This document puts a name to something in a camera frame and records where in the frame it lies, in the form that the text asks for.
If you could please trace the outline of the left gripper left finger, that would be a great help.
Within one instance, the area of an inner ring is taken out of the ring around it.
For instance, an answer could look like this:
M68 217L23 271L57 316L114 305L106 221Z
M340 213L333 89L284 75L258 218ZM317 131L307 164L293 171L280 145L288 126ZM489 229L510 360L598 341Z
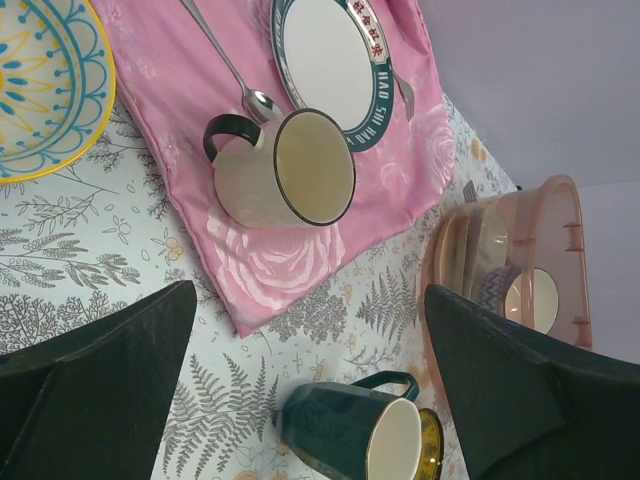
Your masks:
M150 478L196 308L179 281L2 355L2 478Z

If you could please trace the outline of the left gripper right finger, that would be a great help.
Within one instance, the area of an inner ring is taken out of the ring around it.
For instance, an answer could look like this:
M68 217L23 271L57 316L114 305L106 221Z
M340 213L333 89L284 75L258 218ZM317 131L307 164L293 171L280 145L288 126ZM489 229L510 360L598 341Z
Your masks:
M636 479L639 367L430 284L426 324L472 479Z

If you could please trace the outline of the dark teal dotted bowl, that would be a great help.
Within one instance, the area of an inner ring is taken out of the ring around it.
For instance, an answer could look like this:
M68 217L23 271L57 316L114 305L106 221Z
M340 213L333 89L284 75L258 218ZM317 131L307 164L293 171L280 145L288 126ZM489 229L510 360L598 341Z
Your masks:
M523 299L528 286L521 269L503 266L484 276L473 299L490 312L522 324L525 318ZM558 316L559 291L553 277L543 269L534 269L531 300L533 328L546 334Z

